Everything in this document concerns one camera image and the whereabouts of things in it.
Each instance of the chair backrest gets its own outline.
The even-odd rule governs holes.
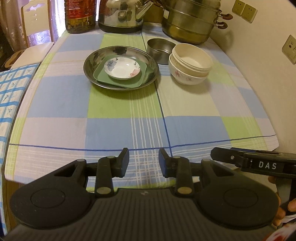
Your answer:
[[[31,0],[27,5],[21,8],[22,24],[29,47],[28,36],[31,34],[50,31],[53,41],[51,25],[51,0]]]

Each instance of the label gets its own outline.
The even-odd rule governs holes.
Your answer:
[[[252,169],[269,171],[269,172],[283,172],[285,164],[273,161],[253,160]]]
[[[96,13],[96,0],[66,0],[65,12],[68,18],[85,18]]]
[[[165,19],[168,19],[168,15],[169,15],[169,11],[167,11],[167,10],[164,10],[164,12],[163,12],[163,17],[165,18]]]

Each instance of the stacked bowls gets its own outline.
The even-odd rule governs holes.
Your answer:
[[[213,61],[202,49],[191,44],[177,44],[169,57],[168,67],[176,81],[183,85],[197,85],[203,82]]]

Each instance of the wall socket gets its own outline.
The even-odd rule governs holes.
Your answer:
[[[234,13],[236,13],[237,15],[241,16],[245,6],[246,6],[246,4],[244,2],[242,2],[240,0],[236,0],[233,5],[232,11]]]
[[[257,9],[250,6],[249,4],[246,4],[244,11],[242,12],[242,18],[251,23],[253,22],[256,14],[257,14]]]
[[[282,51],[292,64],[296,64],[296,39],[292,35],[285,42]]]

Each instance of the ridged rubber surface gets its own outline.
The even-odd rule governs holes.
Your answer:
[[[53,230],[19,225],[4,240],[262,241],[273,231],[269,226],[251,231],[223,228],[206,219],[192,200],[177,198],[169,189],[120,189],[112,198],[98,199],[71,225]]]

